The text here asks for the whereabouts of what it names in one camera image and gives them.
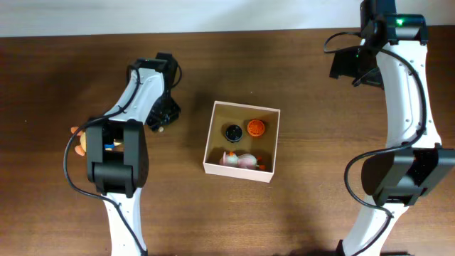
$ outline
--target wooden table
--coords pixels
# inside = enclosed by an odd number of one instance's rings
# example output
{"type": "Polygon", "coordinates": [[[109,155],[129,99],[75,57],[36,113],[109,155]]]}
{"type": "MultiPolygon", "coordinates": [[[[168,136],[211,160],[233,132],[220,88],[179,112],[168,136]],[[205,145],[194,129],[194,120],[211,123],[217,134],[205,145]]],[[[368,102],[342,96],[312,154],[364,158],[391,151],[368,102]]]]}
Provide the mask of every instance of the wooden table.
{"type": "MultiPolygon", "coordinates": [[[[138,57],[172,52],[184,76],[180,119],[146,130],[150,172],[142,232],[157,255],[311,255],[334,250],[360,205],[343,170],[384,146],[384,92],[328,77],[322,44],[339,30],[0,39],[0,255],[110,255],[103,203],[74,192],[62,171],[70,127],[108,110],[138,57]],[[271,183],[204,174],[213,101],[282,110],[271,183]]],[[[455,147],[455,30],[430,29],[427,75],[434,121],[455,147]]],[[[357,38],[341,38],[338,46],[357,38]]],[[[70,175],[83,189],[85,160],[70,175]]],[[[362,194],[360,164],[352,171],[362,194]]],[[[455,172],[396,224],[383,251],[453,255],[455,172]]]]}

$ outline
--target cardboard box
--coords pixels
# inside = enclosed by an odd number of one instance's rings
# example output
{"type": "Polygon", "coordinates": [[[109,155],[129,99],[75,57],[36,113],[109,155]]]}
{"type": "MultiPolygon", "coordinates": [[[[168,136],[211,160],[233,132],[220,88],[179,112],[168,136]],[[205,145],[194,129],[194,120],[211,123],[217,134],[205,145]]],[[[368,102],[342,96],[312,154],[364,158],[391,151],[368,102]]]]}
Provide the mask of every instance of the cardboard box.
{"type": "Polygon", "coordinates": [[[205,147],[204,169],[207,174],[216,174],[234,178],[245,178],[253,181],[270,182],[275,172],[279,128],[279,110],[267,107],[255,107],[229,102],[215,101],[205,147]],[[248,134],[247,124],[252,119],[262,120],[265,133],[260,137],[248,134]],[[243,136],[239,142],[229,142],[225,138],[226,128],[236,124],[242,128],[243,136]],[[252,154],[261,157],[259,164],[265,165],[264,171],[248,170],[221,166],[223,153],[252,154]]]}

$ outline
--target white background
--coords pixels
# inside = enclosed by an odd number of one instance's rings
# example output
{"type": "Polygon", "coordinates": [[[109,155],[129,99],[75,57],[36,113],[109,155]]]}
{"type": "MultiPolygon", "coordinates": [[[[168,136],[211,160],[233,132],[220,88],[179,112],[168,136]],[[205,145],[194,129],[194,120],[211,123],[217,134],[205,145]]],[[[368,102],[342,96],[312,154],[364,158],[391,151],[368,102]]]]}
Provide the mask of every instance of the white background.
{"type": "MultiPolygon", "coordinates": [[[[0,36],[250,31],[360,26],[361,0],[0,0],[0,36]]],[[[455,0],[396,0],[429,25],[455,24],[455,0]]]]}

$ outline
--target orange lid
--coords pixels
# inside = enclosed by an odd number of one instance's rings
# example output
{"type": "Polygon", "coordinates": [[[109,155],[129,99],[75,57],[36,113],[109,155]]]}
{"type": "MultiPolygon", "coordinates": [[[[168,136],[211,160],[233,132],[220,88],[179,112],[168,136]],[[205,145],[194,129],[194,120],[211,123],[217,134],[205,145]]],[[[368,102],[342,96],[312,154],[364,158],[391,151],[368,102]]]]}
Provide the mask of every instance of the orange lid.
{"type": "Polygon", "coordinates": [[[265,125],[261,120],[254,119],[248,123],[248,133],[253,137],[259,137],[265,132],[265,125]]]}

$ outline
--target robotic arm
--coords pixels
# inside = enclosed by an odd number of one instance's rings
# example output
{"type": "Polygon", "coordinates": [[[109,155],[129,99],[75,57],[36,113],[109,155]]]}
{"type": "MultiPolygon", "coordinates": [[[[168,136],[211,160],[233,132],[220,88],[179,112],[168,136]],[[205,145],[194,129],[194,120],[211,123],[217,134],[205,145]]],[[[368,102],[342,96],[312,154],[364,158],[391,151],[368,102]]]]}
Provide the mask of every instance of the robotic arm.
{"type": "Polygon", "coordinates": [[[82,126],[86,128],[87,177],[102,196],[74,186],[66,171],[68,146],[65,151],[64,170],[70,185],[105,202],[112,256],[147,255],[140,213],[141,190],[149,172],[144,125],[162,131],[164,125],[178,118],[180,107],[171,98],[177,69],[181,72],[171,54],[138,59],[129,66],[127,88],[116,105],[103,117],[82,126]],[[123,148],[108,150],[107,145],[114,142],[122,142],[123,148]]]}
{"type": "Polygon", "coordinates": [[[369,47],[335,51],[330,76],[351,76],[355,78],[354,86],[363,83],[385,91],[387,148],[408,144],[419,132],[423,134],[406,149],[376,154],[365,161],[365,202],[389,210],[393,218],[389,222],[385,211],[363,206],[352,230],[338,244],[338,255],[379,255],[397,219],[455,166],[455,151],[441,147],[428,100],[428,32],[424,17],[396,14],[395,0],[365,0],[360,12],[359,35],[362,45],[369,47]],[[405,59],[417,71],[424,97],[412,70],[397,58],[372,48],[405,59]],[[426,106],[426,118],[422,105],[426,106]]]}

